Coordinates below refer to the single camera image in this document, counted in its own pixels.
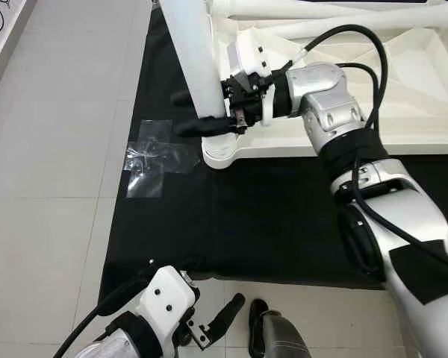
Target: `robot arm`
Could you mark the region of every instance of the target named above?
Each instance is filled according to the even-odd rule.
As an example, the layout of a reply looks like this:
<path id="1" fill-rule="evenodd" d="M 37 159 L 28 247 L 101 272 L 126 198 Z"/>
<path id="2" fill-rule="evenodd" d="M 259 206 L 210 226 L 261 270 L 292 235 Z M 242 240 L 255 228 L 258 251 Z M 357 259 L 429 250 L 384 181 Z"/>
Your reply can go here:
<path id="1" fill-rule="evenodd" d="M 382 60 L 379 90 L 383 88 L 380 98 L 374 96 L 378 115 L 387 64 L 375 34 L 357 25 L 342 26 L 316 38 L 305 51 L 342 31 L 361 32 L 376 45 Z M 266 116 L 263 99 L 268 90 L 274 117 L 302 116 L 332 183 L 349 258 L 394 296 L 423 358 L 448 358 L 448 224 L 404 165 L 390 158 L 378 131 L 369 126 L 370 119 L 364 118 L 349 94 L 345 73 L 330 63 L 289 69 L 293 64 L 289 61 L 271 75 L 263 75 L 258 66 L 246 65 L 260 63 L 259 54 L 250 55 L 252 62 L 252 58 L 239 58 L 251 51 L 230 49 L 229 57 L 237 57 L 241 66 L 222 82 L 229 116 L 197 119 L 181 134 L 190 134 L 193 128 L 192 135 L 213 135 L 207 131 L 213 126 L 219 133 L 244 134 Z M 370 116 L 376 118 L 374 111 Z M 204 131 L 197 128 L 205 125 L 209 127 Z"/>
<path id="2" fill-rule="evenodd" d="M 378 135 L 365 128 L 338 66 L 316 63 L 292 69 L 286 76 L 292 111 L 302 115 L 329 173 L 332 194 L 340 205 L 340 231 L 352 261 L 392 294 L 422 356 L 448 358 L 448 267 L 409 245 L 355 202 L 351 188 L 355 156 L 363 160 L 355 171 L 364 203 L 429 250 L 448 256 L 443 214 L 404 165 L 389 158 Z M 322 78 L 320 88 L 309 78 Z"/>
<path id="3" fill-rule="evenodd" d="M 198 298 L 199 290 L 185 273 L 162 267 L 143 291 L 135 312 L 118 316 L 75 358 L 173 358 L 177 346 L 191 339 L 204 350 L 224 336 L 245 300 L 236 294 L 211 323 L 203 325 L 193 321 Z"/>

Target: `black shoe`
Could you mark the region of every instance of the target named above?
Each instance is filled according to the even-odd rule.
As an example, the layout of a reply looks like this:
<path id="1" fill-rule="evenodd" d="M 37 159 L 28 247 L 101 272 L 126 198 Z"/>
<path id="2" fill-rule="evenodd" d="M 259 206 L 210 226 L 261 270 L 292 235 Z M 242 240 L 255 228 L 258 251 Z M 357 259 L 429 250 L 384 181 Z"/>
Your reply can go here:
<path id="1" fill-rule="evenodd" d="M 265 347 L 262 336 L 262 313 L 269 310 L 265 301 L 256 299 L 251 303 L 249 312 L 249 355 L 251 358 L 263 358 Z"/>

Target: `black mat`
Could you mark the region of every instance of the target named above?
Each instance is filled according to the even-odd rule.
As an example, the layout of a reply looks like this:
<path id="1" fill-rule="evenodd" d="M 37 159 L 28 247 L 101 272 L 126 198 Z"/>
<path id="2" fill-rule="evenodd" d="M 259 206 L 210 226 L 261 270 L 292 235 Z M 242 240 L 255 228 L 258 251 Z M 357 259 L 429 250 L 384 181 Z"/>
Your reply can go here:
<path id="1" fill-rule="evenodd" d="M 171 93 L 184 88 L 162 13 L 153 10 L 129 140 L 137 138 L 142 119 L 195 116 L 193 109 L 169 103 Z M 200 139 L 171 141 L 200 149 Z M 448 155 L 401 159 L 448 217 Z M 160 198 L 125 198 L 128 178 L 123 171 L 101 298 L 151 258 L 197 277 L 380 288 L 345 258 L 329 182 L 317 158 L 238 160 L 222 171 L 201 161 L 190 175 L 166 174 Z M 141 289 L 134 287 L 123 299 Z M 121 304 L 115 301 L 101 314 Z"/>

